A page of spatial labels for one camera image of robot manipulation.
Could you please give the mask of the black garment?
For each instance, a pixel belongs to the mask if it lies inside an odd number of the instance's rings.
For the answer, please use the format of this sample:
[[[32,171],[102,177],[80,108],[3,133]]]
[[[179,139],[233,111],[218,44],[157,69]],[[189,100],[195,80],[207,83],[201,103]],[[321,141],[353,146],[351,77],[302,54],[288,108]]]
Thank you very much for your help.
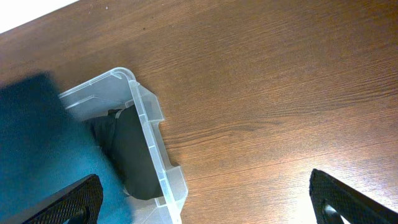
[[[83,122],[110,160],[127,193],[139,200],[163,196],[134,105]]]

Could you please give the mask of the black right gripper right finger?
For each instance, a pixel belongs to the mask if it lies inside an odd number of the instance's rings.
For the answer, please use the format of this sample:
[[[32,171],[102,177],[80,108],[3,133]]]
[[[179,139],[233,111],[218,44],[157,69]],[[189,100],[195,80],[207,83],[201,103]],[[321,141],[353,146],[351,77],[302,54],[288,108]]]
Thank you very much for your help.
[[[322,170],[312,170],[309,195],[317,223],[397,223],[397,212]]]

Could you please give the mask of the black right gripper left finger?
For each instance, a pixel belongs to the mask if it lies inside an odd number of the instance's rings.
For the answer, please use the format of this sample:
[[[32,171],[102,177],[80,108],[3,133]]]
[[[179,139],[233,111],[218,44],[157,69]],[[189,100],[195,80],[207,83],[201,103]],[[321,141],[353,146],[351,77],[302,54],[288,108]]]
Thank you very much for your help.
[[[100,178],[90,174],[3,223],[96,224],[102,203],[103,187]]]

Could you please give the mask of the blue denim jeans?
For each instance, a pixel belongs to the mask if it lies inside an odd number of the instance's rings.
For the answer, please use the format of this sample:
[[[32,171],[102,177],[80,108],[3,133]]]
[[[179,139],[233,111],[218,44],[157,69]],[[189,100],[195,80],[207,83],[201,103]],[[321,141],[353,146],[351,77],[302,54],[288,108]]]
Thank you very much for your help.
[[[1,220],[98,175],[98,223],[132,223],[121,183],[90,132],[64,107],[49,73],[1,88]]]

